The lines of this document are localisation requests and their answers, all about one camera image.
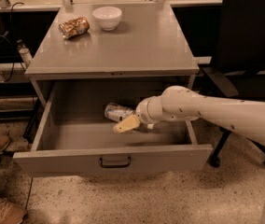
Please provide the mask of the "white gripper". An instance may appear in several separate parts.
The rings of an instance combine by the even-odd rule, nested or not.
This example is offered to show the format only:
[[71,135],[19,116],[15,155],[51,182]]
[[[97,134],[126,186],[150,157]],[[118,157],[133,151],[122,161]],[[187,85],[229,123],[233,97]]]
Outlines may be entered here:
[[115,133],[125,133],[140,126],[140,120],[144,124],[153,124],[163,120],[163,111],[160,96],[152,96],[144,99],[132,114],[113,127]]

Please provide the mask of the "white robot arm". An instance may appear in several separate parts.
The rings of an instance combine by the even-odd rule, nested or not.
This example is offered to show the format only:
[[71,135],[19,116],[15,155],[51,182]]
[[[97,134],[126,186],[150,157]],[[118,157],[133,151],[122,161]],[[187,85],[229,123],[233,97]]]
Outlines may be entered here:
[[114,131],[124,133],[142,124],[196,118],[265,146],[265,102],[205,96],[182,86],[171,86],[159,96],[146,98]]

